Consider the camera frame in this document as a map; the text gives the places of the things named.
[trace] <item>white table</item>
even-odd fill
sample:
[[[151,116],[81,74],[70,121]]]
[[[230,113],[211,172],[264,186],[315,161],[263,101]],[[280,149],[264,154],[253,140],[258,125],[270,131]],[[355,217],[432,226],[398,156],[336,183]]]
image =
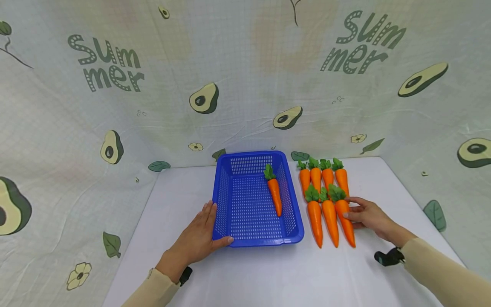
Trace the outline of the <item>white table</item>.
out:
[[[376,202],[397,223],[461,263],[381,158],[343,159],[343,163],[351,195]],[[304,239],[298,244],[276,247],[224,248],[191,265],[191,278],[170,306],[440,306],[402,265],[383,267],[374,260],[376,251],[388,252],[393,246],[370,230],[356,231],[357,248],[353,249],[339,227],[336,249],[323,223],[324,244],[319,249],[301,197],[299,171],[293,162],[289,167],[305,228]],[[140,286],[162,252],[211,199],[214,177],[215,167],[172,168],[159,176],[104,307],[121,306]]]

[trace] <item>carrot leaves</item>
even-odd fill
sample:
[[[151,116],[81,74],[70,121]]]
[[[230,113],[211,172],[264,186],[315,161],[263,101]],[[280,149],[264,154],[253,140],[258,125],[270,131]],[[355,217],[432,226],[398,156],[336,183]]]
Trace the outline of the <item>carrot leaves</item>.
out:
[[[269,163],[266,164],[266,169],[264,170],[264,178],[266,178],[266,180],[268,181],[276,178],[276,175],[273,174],[273,167]]]
[[[300,169],[306,169],[307,168],[307,164],[305,164],[304,162],[300,161],[299,160],[299,165]]]
[[[307,202],[319,200],[319,192],[317,192],[313,185],[308,186],[307,191],[305,191],[305,200]]]
[[[326,189],[326,187],[322,187],[321,188],[320,198],[321,198],[321,201],[329,200],[329,198],[327,196],[327,189]]]
[[[346,193],[340,187],[337,187],[333,184],[329,185],[329,197],[333,202],[337,202],[340,199],[344,199],[346,197]]]
[[[332,159],[332,170],[333,171],[337,171],[338,169],[342,169],[343,167],[344,167],[343,163],[341,161],[339,161],[338,158]]]
[[[319,166],[321,167],[321,170],[331,168],[331,161],[326,160],[326,159],[321,159],[321,162],[319,163]]]
[[[315,160],[314,158],[310,157],[308,158],[308,167],[310,169],[319,167],[319,161]]]

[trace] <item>blue basket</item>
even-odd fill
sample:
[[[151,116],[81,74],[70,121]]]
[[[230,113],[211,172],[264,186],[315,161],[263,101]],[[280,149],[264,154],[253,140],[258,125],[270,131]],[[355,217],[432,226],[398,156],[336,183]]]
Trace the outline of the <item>blue basket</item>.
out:
[[[280,188],[281,217],[276,215],[263,170],[273,167]],[[231,247],[298,243],[303,223],[290,170],[281,151],[255,151],[220,156],[213,202],[218,205],[213,239],[234,237]]]

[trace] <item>orange carrot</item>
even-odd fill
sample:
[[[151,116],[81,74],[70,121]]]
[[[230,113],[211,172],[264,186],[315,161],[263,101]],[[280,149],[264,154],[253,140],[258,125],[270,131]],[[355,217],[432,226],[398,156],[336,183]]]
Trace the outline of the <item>orange carrot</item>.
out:
[[[300,167],[300,184],[302,185],[302,193],[305,195],[308,186],[310,185],[310,171],[307,169],[307,165],[302,161],[299,161]]]
[[[326,187],[326,189],[328,189],[329,185],[334,183],[334,174],[332,173],[331,169],[331,161],[321,159],[319,166],[322,170],[322,179],[324,180],[324,186]]]
[[[268,188],[270,189],[271,196],[273,197],[273,204],[276,208],[276,214],[281,216],[281,198],[279,196],[279,185],[276,175],[273,174],[273,168],[270,164],[266,164],[266,169],[264,170],[264,177],[268,181]]]
[[[310,185],[307,191],[305,191],[305,200],[308,202],[307,211],[315,242],[319,248],[322,248],[322,213],[321,207],[317,202],[318,199],[319,193],[313,185]]]
[[[329,196],[331,200],[334,201],[334,208],[341,221],[341,226],[343,226],[344,235],[346,236],[346,241],[350,243],[352,247],[356,247],[355,243],[355,232],[353,231],[353,224],[350,220],[343,217],[343,213],[350,211],[350,205],[344,200],[346,193],[339,187],[334,185],[329,186]]]
[[[321,192],[321,169],[319,168],[319,161],[310,157],[308,159],[308,167],[310,168],[310,181],[317,190],[317,193]]]
[[[346,197],[350,197],[350,189],[348,188],[348,173],[343,168],[343,163],[337,158],[333,159],[332,169],[336,175],[338,186],[346,193]]]
[[[337,248],[339,245],[339,231],[337,228],[336,209],[334,209],[332,201],[328,200],[327,189],[324,187],[321,188],[321,201],[322,213],[324,213],[324,218],[326,219],[327,230],[334,246]]]

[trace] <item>left hand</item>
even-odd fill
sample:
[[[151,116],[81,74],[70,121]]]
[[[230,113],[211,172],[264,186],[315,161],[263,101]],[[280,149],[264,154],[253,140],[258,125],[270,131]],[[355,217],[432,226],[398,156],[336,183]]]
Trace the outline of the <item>left hand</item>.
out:
[[[174,245],[164,252],[155,268],[177,283],[188,265],[201,261],[214,251],[230,245],[234,241],[232,237],[212,240],[216,215],[217,204],[213,204],[210,200],[184,229]]]

